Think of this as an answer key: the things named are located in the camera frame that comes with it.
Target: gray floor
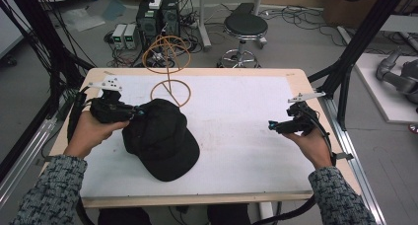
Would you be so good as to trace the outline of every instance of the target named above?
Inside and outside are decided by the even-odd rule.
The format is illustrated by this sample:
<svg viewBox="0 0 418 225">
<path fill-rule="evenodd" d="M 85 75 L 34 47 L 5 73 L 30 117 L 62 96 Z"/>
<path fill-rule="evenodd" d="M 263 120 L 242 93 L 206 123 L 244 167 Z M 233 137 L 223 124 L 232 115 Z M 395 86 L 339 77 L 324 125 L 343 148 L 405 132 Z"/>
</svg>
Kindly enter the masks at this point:
<svg viewBox="0 0 418 225">
<path fill-rule="evenodd" d="M 111 0 L 77 0 L 64 2 L 61 10 L 86 8 L 91 16 L 101 15 Z M 222 22 L 229 12 L 215 11 L 223 7 L 208 8 L 208 16 L 214 14 L 212 23 Z M 111 61 L 111 52 L 103 41 L 104 35 L 113 30 L 118 23 L 131 23 L 136 15 L 135 9 L 126 9 L 122 16 L 115 20 L 106 20 L 106 24 L 94 29 L 77 32 L 71 31 L 75 40 L 100 67 L 106 67 Z M 318 30 L 303 30 L 293 24 L 284 22 L 280 17 L 268 21 L 269 31 L 266 36 L 268 44 L 259 49 L 249 42 L 247 49 L 253 51 L 262 68 L 301 68 L 307 75 L 329 66 L 341 55 L 344 47 L 337 46 L 328 36 Z M 222 33 L 220 26 L 207 26 L 213 47 L 208 52 L 192 54 L 190 67 L 215 67 L 219 57 L 228 49 L 236 48 L 238 42 Z M 324 33 L 333 34 L 336 42 L 341 37 L 336 31 L 323 29 Z M 371 44 L 372 48 L 393 50 L 397 44 L 379 35 Z M 0 135 L 3 147 L 0 159 L 20 137 L 26 126 L 33 119 L 41 105 L 48 97 L 48 76 L 37 61 L 34 52 L 22 42 L 12 54 L 18 60 L 14 67 L 2 64 L 0 68 Z M 373 102 L 365 85 L 356 71 L 352 73 L 352 82 L 348 99 L 346 123 L 350 137 L 357 150 L 360 161 L 382 209 L 387 224 L 416 224 L 418 221 L 418 135 L 412 134 L 404 124 L 386 123 Z M 5 224 L 16 214 L 20 198 L 35 183 L 41 169 L 40 162 L 35 160 L 33 166 L 25 173 L 7 204 L 0 210 L 0 223 Z M 285 202 L 283 211 L 289 211 L 301 205 L 301 202 Z M 147 207 L 153 223 L 176 224 L 167 207 Z M 89 210 L 92 218 L 97 217 L 96 210 Z M 251 204 L 249 214 L 252 221 L 258 219 L 256 204 Z M 205 206 L 192 206 L 183 215 L 187 224 L 205 224 L 207 222 Z M 321 224 L 318 208 L 280 224 Z"/>
</svg>

